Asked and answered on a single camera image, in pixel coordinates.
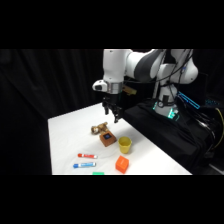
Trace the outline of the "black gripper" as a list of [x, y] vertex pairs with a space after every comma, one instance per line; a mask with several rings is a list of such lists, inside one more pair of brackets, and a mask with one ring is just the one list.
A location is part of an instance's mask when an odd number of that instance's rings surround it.
[[109, 114], [109, 110], [115, 111], [114, 113], [114, 123], [117, 123], [120, 119], [121, 110], [121, 97], [119, 95], [105, 95], [103, 97], [102, 105], [105, 109], [105, 115]]

